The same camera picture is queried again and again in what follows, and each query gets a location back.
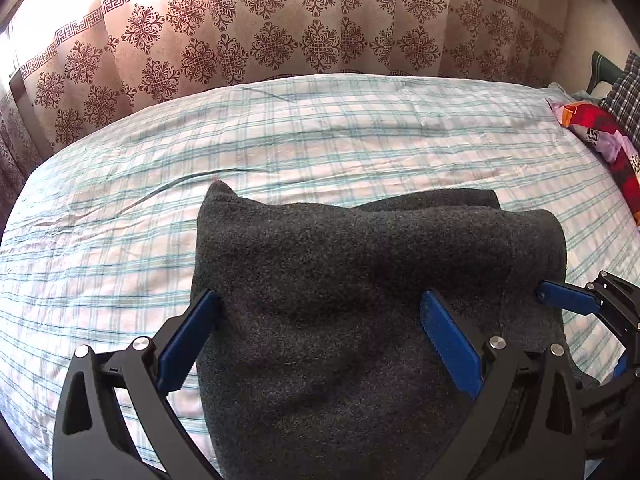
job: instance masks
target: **plaid bed sheet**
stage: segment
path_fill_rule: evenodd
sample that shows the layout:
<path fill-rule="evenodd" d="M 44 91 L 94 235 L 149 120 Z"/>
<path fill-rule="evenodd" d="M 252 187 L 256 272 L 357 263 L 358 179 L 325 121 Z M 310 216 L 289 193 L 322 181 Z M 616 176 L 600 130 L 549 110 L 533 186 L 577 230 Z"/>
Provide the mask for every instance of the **plaid bed sheet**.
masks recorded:
<path fill-rule="evenodd" d="M 439 187 L 495 189 L 508 210 L 561 221 L 567 278 L 638 283 L 640 239 L 607 169 L 546 98 L 561 89 L 443 78 L 319 75 L 156 105 L 65 148 L 28 180 L 0 248 L 0 410 L 51 476 L 74 349 L 124 348 L 187 307 L 196 215 L 212 178 L 265 203 L 355 206 Z M 574 358 L 605 377 L 620 345 L 565 313 Z M 119 394 L 144 460 L 158 459 Z M 169 397 L 214 463 L 194 370 Z"/>

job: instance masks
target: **metal screw cap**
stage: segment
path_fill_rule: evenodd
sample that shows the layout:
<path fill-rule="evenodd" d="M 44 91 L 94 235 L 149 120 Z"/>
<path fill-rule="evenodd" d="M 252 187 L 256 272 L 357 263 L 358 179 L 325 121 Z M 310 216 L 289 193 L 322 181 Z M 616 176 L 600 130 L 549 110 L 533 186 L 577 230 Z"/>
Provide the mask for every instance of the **metal screw cap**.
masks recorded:
<path fill-rule="evenodd" d="M 82 358 L 88 353 L 89 353 L 89 347 L 87 345 L 80 345 L 78 348 L 76 348 L 76 351 L 74 352 L 75 356 L 78 358 Z"/>
<path fill-rule="evenodd" d="M 133 340 L 134 350 L 144 350 L 148 346 L 149 346 L 148 337 L 142 336 L 142 337 L 137 337 Z"/>
<path fill-rule="evenodd" d="M 507 346 L 507 342 L 499 335 L 494 335 L 491 339 L 489 339 L 489 345 L 491 346 L 491 348 L 495 348 L 496 350 L 502 350 L 505 346 Z"/>
<path fill-rule="evenodd" d="M 551 353 L 553 355 L 557 355 L 558 357 L 564 355 L 564 348 L 562 347 L 562 345 L 559 345 L 558 343 L 553 343 L 551 345 Z"/>

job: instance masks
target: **red patterned cloth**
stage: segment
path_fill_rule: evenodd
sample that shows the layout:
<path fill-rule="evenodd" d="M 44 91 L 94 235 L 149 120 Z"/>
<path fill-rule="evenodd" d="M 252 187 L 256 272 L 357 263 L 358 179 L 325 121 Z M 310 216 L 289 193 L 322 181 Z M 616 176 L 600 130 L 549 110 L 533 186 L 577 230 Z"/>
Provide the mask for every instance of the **red patterned cloth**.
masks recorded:
<path fill-rule="evenodd" d="M 561 126 L 605 159 L 636 225 L 640 226 L 640 156 L 631 140 L 621 133 L 615 119 L 596 105 L 587 102 L 568 105 L 549 102 L 549 105 Z"/>

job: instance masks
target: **white checkered sheet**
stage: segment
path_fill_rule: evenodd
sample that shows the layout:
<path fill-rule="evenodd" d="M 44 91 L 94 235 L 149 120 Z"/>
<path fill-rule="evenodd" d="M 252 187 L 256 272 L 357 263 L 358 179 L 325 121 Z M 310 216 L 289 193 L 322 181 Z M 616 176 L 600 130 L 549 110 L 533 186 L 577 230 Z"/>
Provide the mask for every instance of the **white checkered sheet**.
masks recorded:
<path fill-rule="evenodd" d="M 444 78 L 318 75 L 165 102 L 75 142 L 28 179 L 0 248 L 0 410 L 51 476 L 66 366 L 153 335 L 189 303 L 196 215 L 212 178 L 260 202 L 351 207 L 441 187 L 491 188 L 562 223 L 567 279 L 638 283 L 640 239 L 607 169 L 563 130 L 560 89 Z M 603 378 L 619 343 L 565 313 L 577 363 Z M 129 399 L 142 457 L 159 466 Z M 215 464 L 195 370 L 170 402 Z"/>

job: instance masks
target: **gray fleece cloth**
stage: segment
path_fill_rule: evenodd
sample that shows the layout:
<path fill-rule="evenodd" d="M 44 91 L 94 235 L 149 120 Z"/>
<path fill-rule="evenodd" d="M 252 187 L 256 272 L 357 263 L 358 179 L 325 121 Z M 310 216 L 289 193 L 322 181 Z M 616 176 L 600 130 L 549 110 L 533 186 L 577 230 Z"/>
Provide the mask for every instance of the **gray fleece cloth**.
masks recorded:
<path fill-rule="evenodd" d="M 534 289 L 564 280 L 556 218 L 439 190 L 353 209 L 265 205 L 211 185 L 192 296 L 224 302 L 197 367 L 226 480 L 417 480 L 466 417 L 420 326 L 436 288 L 487 336 L 566 347 Z"/>

